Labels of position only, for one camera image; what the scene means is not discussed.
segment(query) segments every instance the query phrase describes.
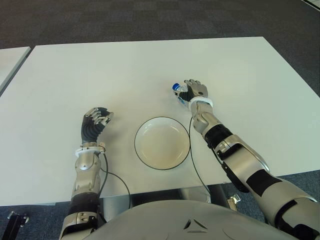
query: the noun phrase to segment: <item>gray carpet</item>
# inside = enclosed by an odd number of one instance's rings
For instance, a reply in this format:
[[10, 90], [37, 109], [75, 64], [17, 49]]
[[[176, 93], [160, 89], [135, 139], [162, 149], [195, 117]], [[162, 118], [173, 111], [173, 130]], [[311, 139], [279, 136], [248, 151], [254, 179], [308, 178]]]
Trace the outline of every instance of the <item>gray carpet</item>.
[[[265, 37], [320, 96], [320, 12], [300, 0], [0, 1], [0, 49], [252, 36]], [[320, 171], [284, 178], [320, 200]], [[223, 189], [227, 197], [238, 192], [231, 184]], [[252, 197], [238, 194], [239, 211], [262, 221]], [[11, 210], [26, 210], [30, 222], [17, 239], [56, 240], [67, 205], [0, 207], [0, 235]]]

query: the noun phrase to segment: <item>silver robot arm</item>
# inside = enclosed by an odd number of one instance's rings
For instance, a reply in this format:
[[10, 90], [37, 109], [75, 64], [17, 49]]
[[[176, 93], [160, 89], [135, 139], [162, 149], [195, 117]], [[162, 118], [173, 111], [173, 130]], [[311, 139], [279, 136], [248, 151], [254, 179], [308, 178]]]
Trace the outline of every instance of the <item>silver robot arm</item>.
[[319, 239], [320, 204], [297, 186], [270, 174], [263, 158], [214, 116], [204, 85], [184, 82], [188, 91], [175, 94], [188, 102], [194, 129], [237, 189], [252, 193], [272, 226], [301, 240]]
[[83, 116], [82, 146], [75, 152], [78, 157], [75, 162], [76, 179], [60, 240], [83, 239], [98, 228], [101, 185], [99, 154], [105, 153], [105, 145], [97, 145], [97, 138], [112, 116], [113, 112], [108, 112], [103, 107], [92, 108]]

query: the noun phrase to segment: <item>blue bottle cap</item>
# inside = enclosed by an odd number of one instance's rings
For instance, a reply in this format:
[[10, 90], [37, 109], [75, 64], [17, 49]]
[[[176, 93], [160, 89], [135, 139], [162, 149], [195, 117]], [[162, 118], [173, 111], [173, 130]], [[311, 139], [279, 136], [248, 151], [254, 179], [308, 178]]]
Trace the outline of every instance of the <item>blue bottle cap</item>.
[[175, 84], [173, 84], [172, 89], [173, 90], [177, 90], [179, 87], [180, 87], [180, 84], [179, 83], [175, 83]]

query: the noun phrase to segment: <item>bowl rim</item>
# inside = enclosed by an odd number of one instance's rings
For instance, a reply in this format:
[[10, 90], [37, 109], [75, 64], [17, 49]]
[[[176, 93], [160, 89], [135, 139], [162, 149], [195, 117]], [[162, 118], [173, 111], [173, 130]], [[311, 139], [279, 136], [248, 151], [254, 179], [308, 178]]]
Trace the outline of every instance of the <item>bowl rim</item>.
[[[189, 148], [188, 148], [187, 154], [185, 155], [185, 158], [184, 158], [179, 164], [177, 164], [177, 165], [175, 165], [175, 166], [173, 166], [173, 167], [170, 167], [170, 168], [156, 168], [156, 167], [153, 167], [153, 166], [150, 166], [150, 165], [146, 164], [146, 163], [140, 158], [140, 156], [139, 156], [139, 154], [138, 154], [138, 152], [137, 152], [137, 148], [136, 148], [136, 138], [137, 138], [137, 134], [138, 134], [139, 130], [141, 129], [141, 127], [142, 127], [146, 122], [148, 122], [148, 121], [150, 121], [150, 120], [152, 120], [152, 119], [158, 119], [158, 118], [171, 119], [171, 120], [174, 120], [174, 121], [176, 121], [177, 123], [179, 123], [179, 124], [184, 128], [184, 130], [185, 130], [185, 132], [186, 132], [186, 134], [187, 134], [187, 136], [188, 136], [188, 139], [189, 139], [189, 142], [188, 142]], [[142, 124], [140, 125], [140, 127], [138, 128], [138, 130], [137, 130], [136, 133], [135, 133], [134, 141], [133, 141], [133, 146], [134, 146], [135, 154], [137, 155], [137, 157], [140, 159], [140, 161], [141, 161], [143, 164], [145, 164], [146, 166], [148, 166], [149, 168], [152, 168], [152, 169], [165, 171], [165, 170], [170, 170], [170, 169], [176, 168], [177, 166], [179, 166], [180, 164], [182, 164], [182, 163], [186, 160], [186, 158], [189, 156], [189, 153], [190, 153], [190, 135], [189, 135], [187, 129], [185, 128], [185, 126], [184, 126], [181, 122], [179, 122], [178, 120], [176, 120], [176, 119], [174, 119], [174, 118], [172, 118], [172, 117], [168, 117], [168, 116], [155, 116], [155, 117], [152, 117], [152, 118], [148, 119], [147, 121], [145, 121], [144, 123], [142, 123]]]

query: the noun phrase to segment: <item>white tabletop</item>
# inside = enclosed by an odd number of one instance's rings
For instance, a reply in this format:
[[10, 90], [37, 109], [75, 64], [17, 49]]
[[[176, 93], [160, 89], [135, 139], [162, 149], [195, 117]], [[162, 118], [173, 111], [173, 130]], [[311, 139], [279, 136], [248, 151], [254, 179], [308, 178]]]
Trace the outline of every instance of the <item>white tabletop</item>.
[[28, 46], [0, 49], [0, 95], [29, 51]]
[[[190, 156], [156, 170], [134, 149], [150, 118], [188, 127], [191, 114], [171, 87], [190, 78], [207, 86], [215, 115], [274, 175], [320, 169], [320, 99], [263, 37], [43, 45], [0, 97], [0, 205], [70, 200], [82, 118], [92, 107], [114, 112], [98, 140], [131, 193], [200, 186]], [[204, 182], [229, 182], [195, 130], [191, 144]], [[124, 194], [110, 175], [101, 196]]]

